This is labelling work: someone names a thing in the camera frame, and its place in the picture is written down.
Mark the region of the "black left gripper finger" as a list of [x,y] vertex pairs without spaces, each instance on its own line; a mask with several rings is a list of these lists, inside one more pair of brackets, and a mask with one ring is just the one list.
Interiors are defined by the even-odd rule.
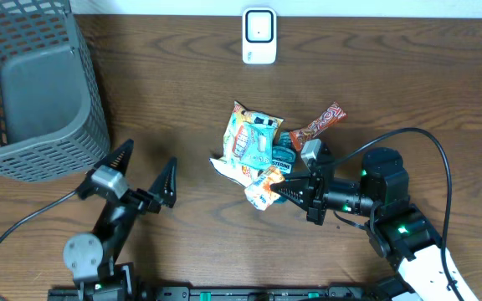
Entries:
[[148,192],[162,206],[173,208],[177,200],[177,158],[172,157]]
[[94,169],[97,170],[102,166],[109,167],[115,171],[120,172],[123,176],[126,174],[127,167],[134,148],[133,139],[126,140],[117,149],[105,156],[94,164]]

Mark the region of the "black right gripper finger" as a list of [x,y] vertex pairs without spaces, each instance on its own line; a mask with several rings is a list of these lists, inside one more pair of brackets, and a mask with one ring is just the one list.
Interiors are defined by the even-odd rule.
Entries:
[[285,175],[285,182],[310,183],[316,175],[310,171],[297,171]]
[[301,183],[275,183],[270,186],[270,189],[306,212],[313,205],[314,190]]

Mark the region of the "blue Listerine mouthwash bottle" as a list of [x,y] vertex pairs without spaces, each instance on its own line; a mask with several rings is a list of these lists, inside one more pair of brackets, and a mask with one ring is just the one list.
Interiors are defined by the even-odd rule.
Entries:
[[293,147],[290,133],[282,131],[278,142],[272,148],[273,165],[283,174],[290,174],[296,160],[295,148]]

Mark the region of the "orange Kleenex tissue pack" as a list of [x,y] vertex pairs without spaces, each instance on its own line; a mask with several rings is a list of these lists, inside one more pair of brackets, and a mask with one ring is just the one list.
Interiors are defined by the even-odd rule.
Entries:
[[252,184],[244,189],[244,194],[256,209],[265,211],[280,199],[280,194],[273,192],[270,186],[281,183],[284,180],[285,178],[281,171],[275,166],[270,166]]

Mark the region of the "teal wet wipes pack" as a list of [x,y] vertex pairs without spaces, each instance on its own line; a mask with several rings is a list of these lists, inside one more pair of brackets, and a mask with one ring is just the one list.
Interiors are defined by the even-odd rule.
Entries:
[[240,162],[254,169],[265,170],[272,161],[274,127],[244,122],[247,139]]

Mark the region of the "red TOP biscuit pack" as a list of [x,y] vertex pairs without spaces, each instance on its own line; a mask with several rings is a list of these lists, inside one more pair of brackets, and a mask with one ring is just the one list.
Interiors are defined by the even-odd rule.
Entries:
[[328,127],[346,118],[346,112],[337,102],[330,105],[318,118],[307,126],[289,133],[292,145],[296,151],[301,151],[308,140],[316,138]]

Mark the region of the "orange white snack bag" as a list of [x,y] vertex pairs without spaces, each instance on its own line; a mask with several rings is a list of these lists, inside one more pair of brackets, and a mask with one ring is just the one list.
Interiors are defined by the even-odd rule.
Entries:
[[223,134],[223,156],[218,159],[209,159],[214,170],[241,186],[246,187],[252,184],[259,173],[264,170],[254,169],[240,162],[247,139],[244,122],[272,126],[274,127],[275,137],[283,121],[280,117],[248,110],[238,101],[235,101],[227,128]]

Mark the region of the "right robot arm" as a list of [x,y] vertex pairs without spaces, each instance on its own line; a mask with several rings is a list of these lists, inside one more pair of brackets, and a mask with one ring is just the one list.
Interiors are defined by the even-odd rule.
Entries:
[[366,217],[360,226],[374,251],[388,260],[394,276],[372,285],[337,285],[326,300],[474,300],[443,239],[410,202],[409,175],[398,151],[379,147],[361,161],[359,181],[339,179],[328,148],[318,140],[306,145],[304,173],[290,174],[271,191],[303,209],[306,219],[323,223],[326,213]]

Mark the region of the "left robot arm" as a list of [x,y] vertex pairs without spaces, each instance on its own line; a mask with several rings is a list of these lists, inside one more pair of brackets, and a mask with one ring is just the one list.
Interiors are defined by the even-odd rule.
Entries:
[[177,158],[172,157],[147,190],[132,189],[126,179],[134,147],[127,140],[99,160],[77,187],[81,200],[105,199],[105,206],[90,232],[72,236],[64,246],[63,260],[73,274],[74,289],[51,289],[49,300],[149,300],[152,292],[134,275],[132,263],[118,264],[136,219],[172,208],[177,200]]

